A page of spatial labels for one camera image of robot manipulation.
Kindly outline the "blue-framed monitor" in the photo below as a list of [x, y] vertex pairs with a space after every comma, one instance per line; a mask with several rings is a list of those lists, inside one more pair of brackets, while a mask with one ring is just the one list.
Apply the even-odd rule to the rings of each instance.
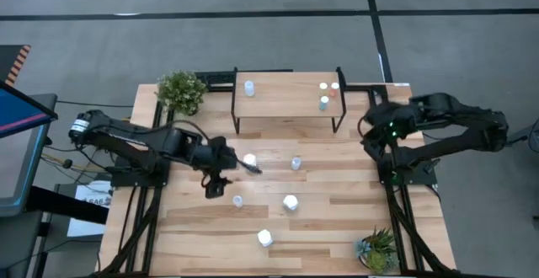
[[0, 217], [24, 211], [50, 123], [56, 94], [26, 95], [0, 83]]

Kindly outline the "black rear frame bar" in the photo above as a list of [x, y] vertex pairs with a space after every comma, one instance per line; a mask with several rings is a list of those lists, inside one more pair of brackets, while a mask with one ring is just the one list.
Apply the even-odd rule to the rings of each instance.
[[195, 76], [210, 93], [231, 92], [235, 83], [234, 71], [196, 72]]

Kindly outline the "small succulent potted plant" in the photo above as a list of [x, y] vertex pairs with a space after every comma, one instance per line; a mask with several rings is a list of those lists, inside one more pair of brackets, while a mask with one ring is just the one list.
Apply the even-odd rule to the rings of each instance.
[[374, 229], [373, 233], [355, 242], [356, 258], [377, 275], [387, 274], [398, 266], [395, 236], [388, 228]]

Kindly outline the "white printed paper sheet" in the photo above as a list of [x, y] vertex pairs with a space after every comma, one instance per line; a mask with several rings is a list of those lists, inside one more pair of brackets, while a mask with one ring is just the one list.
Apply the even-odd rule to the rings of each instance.
[[[112, 200], [110, 191], [111, 185], [109, 181], [96, 180], [87, 185], [78, 185], [75, 198], [109, 209]], [[78, 238], [102, 235], [104, 231], [104, 224], [71, 218], [67, 229], [67, 236], [69, 238]]]

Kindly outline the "wooden shelf with black legs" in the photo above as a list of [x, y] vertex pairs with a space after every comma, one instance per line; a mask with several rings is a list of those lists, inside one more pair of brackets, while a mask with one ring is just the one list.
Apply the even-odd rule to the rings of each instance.
[[[231, 116], [235, 132], [247, 118], [329, 118], [337, 132], [346, 116], [346, 81], [338, 67], [333, 72], [238, 72], [232, 89]], [[254, 83], [255, 94], [245, 94], [244, 83]], [[319, 109], [319, 84], [328, 84], [328, 108]], [[329, 96], [331, 83], [339, 83], [336, 98]]]

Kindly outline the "black stand leg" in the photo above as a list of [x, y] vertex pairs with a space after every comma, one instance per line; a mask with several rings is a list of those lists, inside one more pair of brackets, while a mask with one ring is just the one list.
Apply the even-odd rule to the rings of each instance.
[[508, 136], [508, 146], [512, 146], [517, 142], [526, 142], [533, 152], [539, 154], [539, 117], [530, 126]]

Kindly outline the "leafy green potted plant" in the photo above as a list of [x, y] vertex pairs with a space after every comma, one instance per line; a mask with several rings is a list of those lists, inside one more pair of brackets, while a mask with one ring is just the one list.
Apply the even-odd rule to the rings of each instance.
[[165, 74], [157, 82], [157, 99], [171, 110], [192, 116], [198, 112], [207, 86], [194, 72], [174, 71]]

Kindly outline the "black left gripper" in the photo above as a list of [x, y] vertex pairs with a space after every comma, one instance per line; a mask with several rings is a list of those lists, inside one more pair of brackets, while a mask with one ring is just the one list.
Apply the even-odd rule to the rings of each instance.
[[234, 169], [237, 163], [252, 174], [262, 174], [263, 171], [256, 165], [243, 161], [237, 162], [237, 156], [232, 147], [227, 145], [224, 136], [216, 136], [206, 145], [195, 147], [191, 165], [197, 169], [223, 170]]

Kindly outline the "black orange striped mat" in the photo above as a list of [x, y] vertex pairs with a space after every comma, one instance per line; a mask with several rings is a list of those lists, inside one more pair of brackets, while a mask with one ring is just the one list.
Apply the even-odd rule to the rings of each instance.
[[15, 85], [30, 50], [30, 45], [0, 45], [0, 83]]

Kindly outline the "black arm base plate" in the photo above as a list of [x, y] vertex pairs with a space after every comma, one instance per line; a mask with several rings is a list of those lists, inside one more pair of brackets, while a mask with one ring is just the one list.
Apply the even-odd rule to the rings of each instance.
[[439, 161], [439, 159], [425, 160], [416, 164], [395, 167], [391, 157], [387, 154], [376, 165], [381, 183], [388, 181], [395, 186], [405, 184], [434, 185], [437, 184], [435, 166]]
[[115, 166], [107, 167], [106, 170], [112, 175], [113, 187], [160, 187], [168, 183], [170, 162], [159, 160], [157, 167], [148, 171], [144, 168], [131, 167], [126, 160], [121, 158]]

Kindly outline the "black side stand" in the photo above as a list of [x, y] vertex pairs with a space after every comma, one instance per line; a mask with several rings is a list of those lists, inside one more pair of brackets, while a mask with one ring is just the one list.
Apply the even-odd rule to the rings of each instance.
[[25, 278], [45, 212], [104, 224], [109, 210], [36, 186], [17, 206], [0, 203], [0, 278]]

